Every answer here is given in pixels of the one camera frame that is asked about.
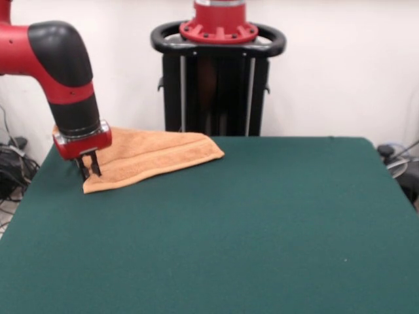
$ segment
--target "towel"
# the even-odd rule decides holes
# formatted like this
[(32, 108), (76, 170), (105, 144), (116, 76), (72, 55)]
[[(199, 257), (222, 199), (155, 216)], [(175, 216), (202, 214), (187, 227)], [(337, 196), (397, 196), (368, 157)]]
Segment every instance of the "towel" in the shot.
[[(224, 156), (206, 135), (112, 128), (112, 145), (97, 151), (102, 176), (90, 171), (84, 193), (122, 188), (144, 179)], [(84, 157), (86, 167), (90, 157)]]

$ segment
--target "folded towel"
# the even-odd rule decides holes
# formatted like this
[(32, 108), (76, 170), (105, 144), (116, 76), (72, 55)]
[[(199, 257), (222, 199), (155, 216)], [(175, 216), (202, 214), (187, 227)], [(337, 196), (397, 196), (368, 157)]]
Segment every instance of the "folded towel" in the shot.
[[(206, 135), (112, 128), (112, 145), (97, 151), (102, 176), (84, 182), (84, 193), (122, 188), (144, 179), (224, 156)], [(84, 157), (86, 167), (91, 159)]]

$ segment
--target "green table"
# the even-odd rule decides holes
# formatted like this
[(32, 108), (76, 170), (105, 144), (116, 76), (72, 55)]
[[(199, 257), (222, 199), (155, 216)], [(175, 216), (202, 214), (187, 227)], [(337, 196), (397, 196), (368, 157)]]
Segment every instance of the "green table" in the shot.
[(369, 142), (216, 141), (92, 195), (53, 149), (0, 241), (1, 312), (419, 313), (419, 221)]

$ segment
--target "red flange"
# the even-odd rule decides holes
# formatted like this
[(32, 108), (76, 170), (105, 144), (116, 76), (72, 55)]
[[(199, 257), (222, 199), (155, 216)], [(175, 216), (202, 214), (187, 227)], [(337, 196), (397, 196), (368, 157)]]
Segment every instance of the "red flange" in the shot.
[(105, 121), (101, 121), (102, 131), (76, 140), (69, 140), (60, 133), (54, 134), (54, 143), (64, 160), (81, 157), (87, 152), (101, 150), (112, 145), (112, 131)]
[(185, 38), (206, 44), (248, 43), (258, 28), (246, 22), (245, 0), (194, 0), (195, 17), (180, 26)]

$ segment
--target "white wall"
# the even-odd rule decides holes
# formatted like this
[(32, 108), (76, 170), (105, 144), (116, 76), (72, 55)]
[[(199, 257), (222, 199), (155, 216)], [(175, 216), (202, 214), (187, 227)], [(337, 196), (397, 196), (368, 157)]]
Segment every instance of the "white wall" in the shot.
[[(419, 137), (419, 1), (247, 3), (249, 20), (277, 27), (289, 43), (271, 63), (263, 135), (404, 144)], [(189, 18), (191, 8), (192, 0), (15, 0), (12, 20), (72, 23), (92, 59), (101, 116), (114, 126), (163, 130), (161, 55), (149, 34)], [(26, 136), (31, 155), (43, 160), (53, 119), (38, 84), (2, 77), (0, 103), (12, 134)]]

